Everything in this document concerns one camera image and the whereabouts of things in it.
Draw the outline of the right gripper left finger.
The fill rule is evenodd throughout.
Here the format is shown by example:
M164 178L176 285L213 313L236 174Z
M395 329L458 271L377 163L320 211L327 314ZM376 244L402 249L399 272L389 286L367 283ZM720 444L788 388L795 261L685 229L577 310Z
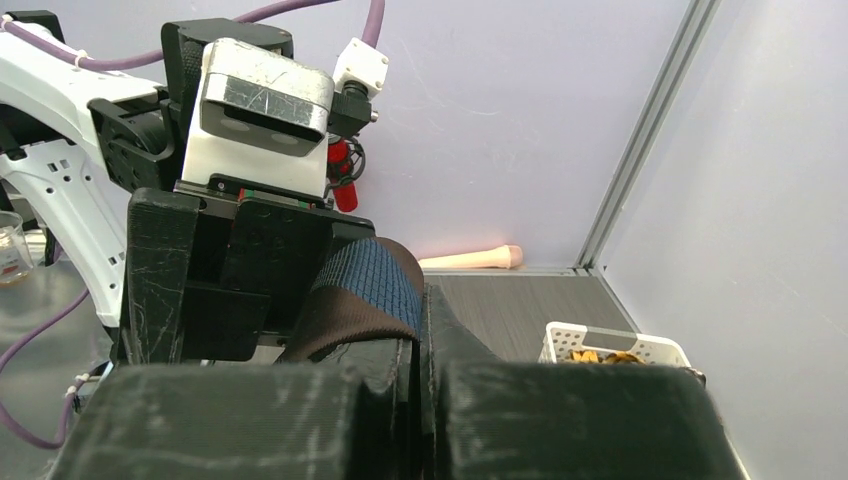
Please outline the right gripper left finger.
M321 362L115 369L53 479L404 479L417 346L374 340Z

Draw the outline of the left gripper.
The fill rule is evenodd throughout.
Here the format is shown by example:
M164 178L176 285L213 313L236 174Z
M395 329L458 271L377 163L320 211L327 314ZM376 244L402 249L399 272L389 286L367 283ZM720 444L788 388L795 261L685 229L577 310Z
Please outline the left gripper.
M90 101L110 179L131 195L119 323L111 361L244 362L285 342L320 269L345 245L372 237L369 220L323 198L181 179L204 47L232 38L292 60L282 29L224 18L161 29L167 82L150 100Z

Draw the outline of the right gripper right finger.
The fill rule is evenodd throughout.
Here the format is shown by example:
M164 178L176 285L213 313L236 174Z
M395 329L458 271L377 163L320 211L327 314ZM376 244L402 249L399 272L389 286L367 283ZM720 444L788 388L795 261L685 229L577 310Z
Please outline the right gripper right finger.
M426 290L428 479L744 479L706 385L681 368L499 358Z

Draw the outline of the navy brown striped tie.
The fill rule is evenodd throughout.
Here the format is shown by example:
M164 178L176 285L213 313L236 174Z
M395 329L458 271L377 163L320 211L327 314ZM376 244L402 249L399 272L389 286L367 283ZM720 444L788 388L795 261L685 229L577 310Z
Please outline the navy brown striped tie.
M336 347L372 340L416 340L425 281L400 243L355 240L327 260L300 309L283 362L318 362Z

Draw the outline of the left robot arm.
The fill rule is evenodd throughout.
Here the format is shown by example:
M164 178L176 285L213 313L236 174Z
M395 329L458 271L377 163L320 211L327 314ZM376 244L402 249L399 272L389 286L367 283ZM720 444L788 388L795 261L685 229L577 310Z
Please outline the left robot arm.
M362 173L388 57L382 13L332 72L240 19L161 29L166 80L65 44L46 11L1 23L1 177L79 272L115 362L306 358L370 332L355 258L373 224L338 196Z

